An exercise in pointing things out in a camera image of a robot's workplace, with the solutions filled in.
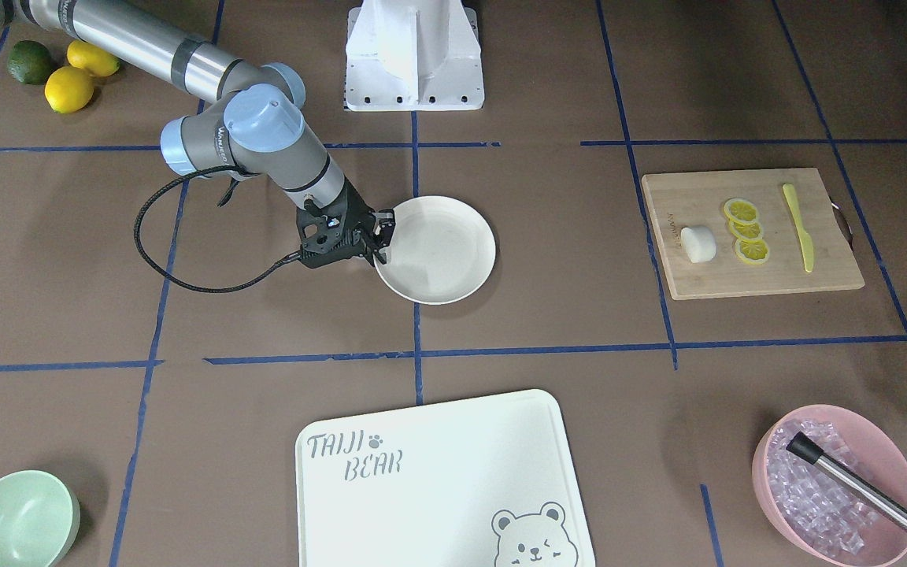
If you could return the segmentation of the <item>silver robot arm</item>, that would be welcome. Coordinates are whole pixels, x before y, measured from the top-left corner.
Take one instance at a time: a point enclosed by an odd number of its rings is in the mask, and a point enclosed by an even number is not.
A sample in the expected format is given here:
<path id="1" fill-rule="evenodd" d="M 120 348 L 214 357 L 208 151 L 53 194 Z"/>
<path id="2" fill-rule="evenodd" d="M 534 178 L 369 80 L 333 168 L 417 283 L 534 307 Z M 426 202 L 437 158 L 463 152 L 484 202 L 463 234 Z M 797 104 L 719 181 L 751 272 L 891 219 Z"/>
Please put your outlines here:
<path id="1" fill-rule="evenodd" d="M 305 84 L 281 64 L 257 67 L 124 1 L 7 1 L 6 20 L 103 48 L 209 108 L 167 123 L 166 164 L 181 176 L 267 176 L 298 209 L 299 259 L 320 268 L 360 256 L 386 261 L 392 209 L 365 203 L 302 114 Z"/>

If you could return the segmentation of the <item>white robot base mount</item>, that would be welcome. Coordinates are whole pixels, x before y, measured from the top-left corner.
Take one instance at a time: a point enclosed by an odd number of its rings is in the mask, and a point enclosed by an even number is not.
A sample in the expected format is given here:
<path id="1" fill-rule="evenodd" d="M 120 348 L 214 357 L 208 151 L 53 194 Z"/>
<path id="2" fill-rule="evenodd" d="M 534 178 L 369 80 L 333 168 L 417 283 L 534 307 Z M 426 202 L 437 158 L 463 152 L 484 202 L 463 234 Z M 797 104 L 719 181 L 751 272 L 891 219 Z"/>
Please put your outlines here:
<path id="1" fill-rule="evenodd" d="M 348 13 L 343 104 L 354 112 L 483 107 L 478 15 L 461 1 L 364 1 Z"/>

